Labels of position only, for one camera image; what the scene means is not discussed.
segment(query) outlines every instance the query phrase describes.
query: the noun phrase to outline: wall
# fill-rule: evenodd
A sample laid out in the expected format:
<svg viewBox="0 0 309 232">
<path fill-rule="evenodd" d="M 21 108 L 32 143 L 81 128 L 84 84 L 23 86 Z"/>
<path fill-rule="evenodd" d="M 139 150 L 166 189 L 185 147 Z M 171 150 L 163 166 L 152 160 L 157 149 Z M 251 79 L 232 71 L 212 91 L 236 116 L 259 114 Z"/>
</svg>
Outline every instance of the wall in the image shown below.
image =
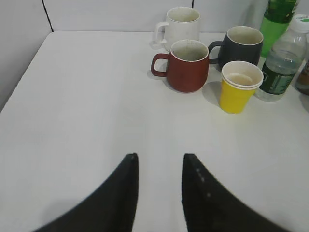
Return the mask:
<svg viewBox="0 0 309 232">
<path fill-rule="evenodd" d="M 192 0 L 44 0 L 54 30 L 153 31 L 168 9 Z"/>
<path fill-rule="evenodd" d="M 259 28 L 268 0 L 44 0 L 55 30 L 153 31 L 168 9 L 191 6 L 201 12 L 201 31 Z M 309 0 L 298 13 L 309 14 Z"/>
<path fill-rule="evenodd" d="M 41 0 L 0 1 L 0 111 L 51 32 Z"/>
</svg>

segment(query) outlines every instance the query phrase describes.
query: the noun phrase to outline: cup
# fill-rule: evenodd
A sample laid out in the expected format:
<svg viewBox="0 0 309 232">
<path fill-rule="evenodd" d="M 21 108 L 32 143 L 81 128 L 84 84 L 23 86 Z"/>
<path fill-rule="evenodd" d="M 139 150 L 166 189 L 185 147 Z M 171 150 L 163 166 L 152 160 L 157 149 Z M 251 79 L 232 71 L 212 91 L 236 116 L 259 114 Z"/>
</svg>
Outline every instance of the cup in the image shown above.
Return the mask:
<svg viewBox="0 0 309 232">
<path fill-rule="evenodd" d="M 199 40 L 200 13 L 189 7 L 175 7 L 166 14 L 166 22 L 157 23 L 154 31 L 154 40 L 163 44 L 170 51 L 173 43 L 179 40 Z M 165 27 L 164 39 L 158 38 L 160 27 Z"/>
<path fill-rule="evenodd" d="M 167 59 L 166 72 L 155 70 L 158 59 Z M 151 73 L 166 77 L 175 90 L 189 93 L 203 87 L 208 76 L 209 51 L 196 40 L 180 40 L 175 42 L 169 54 L 156 54 L 151 64 Z"/>
<path fill-rule="evenodd" d="M 231 61 L 242 60 L 257 65 L 263 46 L 263 35 L 257 29 L 238 26 L 229 29 L 223 41 L 212 42 L 209 52 L 221 46 L 218 58 L 210 59 L 210 64 L 219 64 L 220 69 Z"/>
<path fill-rule="evenodd" d="M 239 114 L 263 82 L 263 73 L 245 61 L 232 61 L 222 68 L 220 107 L 227 113 Z"/>
</svg>

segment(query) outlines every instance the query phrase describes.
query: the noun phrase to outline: mug rim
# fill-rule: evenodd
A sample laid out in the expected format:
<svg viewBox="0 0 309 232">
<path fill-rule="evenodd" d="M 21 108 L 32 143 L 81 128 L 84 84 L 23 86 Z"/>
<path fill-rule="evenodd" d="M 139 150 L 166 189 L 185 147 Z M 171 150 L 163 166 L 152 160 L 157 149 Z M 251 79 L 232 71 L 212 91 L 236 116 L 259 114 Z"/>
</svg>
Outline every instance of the mug rim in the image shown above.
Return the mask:
<svg viewBox="0 0 309 232">
<path fill-rule="evenodd" d="M 237 84 L 235 82 L 232 82 L 231 80 L 226 78 L 225 74 L 224 74 L 224 67 L 225 67 L 225 65 L 230 64 L 230 63 L 245 63 L 246 65 L 254 66 L 254 68 L 257 69 L 259 71 L 259 73 L 261 74 L 261 77 L 262 77 L 261 80 L 257 84 L 250 85 L 250 86 L 240 85 L 240 84 Z M 229 86 L 232 86 L 234 88 L 238 88 L 238 89 L 242 89 L 242 90 L 253 90 L 253 89 L 256 89 L 256 88 L 260 87 L 262 82 L 263 82 L 263 80 L 264 80 L 264 74 L 263 74 L 262 70 L 259 67 L 257 67 L 256 65 L 251 64 L 249 62 L 242 61 L 242 60 L 234 60 L 234 61 L 226 63 L 225 65 L 222 67 L 222 71 L 221 71 L 222 78 L 225 80 L 225 82 Z"/>
<path fill-rule="evenodd" d="M 181 58 L 177 57 L 177 56 L 173 53 L 173 50 L 172 50 L 172 49 L 173 49 L 173 46 L 174 46 L 175 44 L 177 44 L 177 43 L 184 42 L 184 41 L 194 41 L 194 42 L 197 42 L 197 43 L 203 45 L 203 46 L 206 48 L 206 50 L 207 50 L 207 54 L 206 54 L 202 59 L 197 59 L 197 60 L 185 60 L 185 59 L 181 59 Z M 178 41 L 176 41 L 175 43 L 173 43 L 173 45 L 170 47 L 170 53 L 171 53 L 176 59 L 181 60 L 181 61 L 184 61 L 184 62 L 199 62 L 199 61 L 201 61 L 201 60 L 206 59 L 206 58 L 209 56 L 209 49 L 208 49 L 208 47 L 207 47 L 205 44 L 203 44 L 202 42 L 200 42 L 200 41 L 198 41 L 198 40 L 184 39 L 184 40 L 178 40 Z"/>
<path fill-rule="evenodd" d="M 245 44 L 245 43 L 242 44 L 242 43 L 239 43 L 239 42 L 237 42 L 237 41 L 235 41 L 235 40 L 232 40 L 231 37 L 229 36 L 230 30 L 235 29 L 235 28 L 249 28 L 249 29 L 252 29 L 252 30 L 258 32 L 258 33 L 262 36 L 262 39 L 261 39 L 258 43 L 255 43 L 255 44 Z M 237 44 L 240 44 L 240 45 L 244 45 L 244 46 L 254 46 L 254 45 L 258 45 L 258 44 L 262 43 L 263 40 L 264 40 L 264 35 L 263 35 L 258 29 L 255 29 L 255 28 L 252 28 L 252 27 L 248 27 L 248 26 L 235 26 L 235 27 L 232 27 L 232 28 L 230 28 L 229 30 L 227 30 L 226 35 L 227 35 L 227 37 L 228 37 L 231 41 L 233 41 L 234 43 L 237 43 Z"/>
<path fill-rule="evenodd" d="M 172 11 L 172 10 L 175 10 L 175 9 L 178 9 L 178 8 L 185 8 L 185 9 L 188 9 L 188 10 L 191 10 L 191 11 L 195 11 L 196 13 L 198 13 L 198 18 L 195 19 L 195 20 L 192 20 L 192 21 L 189 21 L 189 22 L 181 22 L 181 21 L 177 21 L 177 20 L 174 20 L 174 19 L 171 19 L 169 17 L 169 13 Z M 170 20 L 170 21 L 173 21 L 173 22 L 176 22 L 176 23 L 193 23 L 193 22 L 196 22 L 198 21 L 200 18 L 201 18 L 201 14 L 198 10 L 194 9 L 194 8 L 191 8 L 191 7 L 186 7 L 186 6 L 176 6 L 174 8 L 171 8 L 168 10 L 168 12 L 166 13 L 166 17 Z"/>
</svg>

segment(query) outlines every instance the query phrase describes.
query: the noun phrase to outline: green bottle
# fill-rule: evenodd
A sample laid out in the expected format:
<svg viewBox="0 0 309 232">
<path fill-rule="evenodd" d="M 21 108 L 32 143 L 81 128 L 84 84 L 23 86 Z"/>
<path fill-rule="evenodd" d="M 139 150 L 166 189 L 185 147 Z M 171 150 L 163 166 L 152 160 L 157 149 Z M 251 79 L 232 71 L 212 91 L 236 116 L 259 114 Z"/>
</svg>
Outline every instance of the green bottle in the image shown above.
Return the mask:
<svg viewBox="0 0 309 232">
<path fill-rule="evenodd" d="M 300 0 L 269 0 L 260 31 L 264 36 L 262 57 L 267 57 L 276 40 L 286 31 Z"/>
</svg>

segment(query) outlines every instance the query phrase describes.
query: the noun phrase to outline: paper cup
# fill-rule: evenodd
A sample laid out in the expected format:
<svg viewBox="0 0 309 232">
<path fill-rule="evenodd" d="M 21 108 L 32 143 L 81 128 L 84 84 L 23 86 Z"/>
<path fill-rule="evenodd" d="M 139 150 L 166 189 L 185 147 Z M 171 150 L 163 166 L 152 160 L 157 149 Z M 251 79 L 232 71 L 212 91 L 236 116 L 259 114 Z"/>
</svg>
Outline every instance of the paper cup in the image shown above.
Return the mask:
<svg viewBox="0 0 309 232">
<path fill-rule="evenodd" d="M 239 114 L 263 82 L 263 73 L 254 64 L 232 61 L 222 67 L 220 107 L 227 113 Z"/>
</svg>

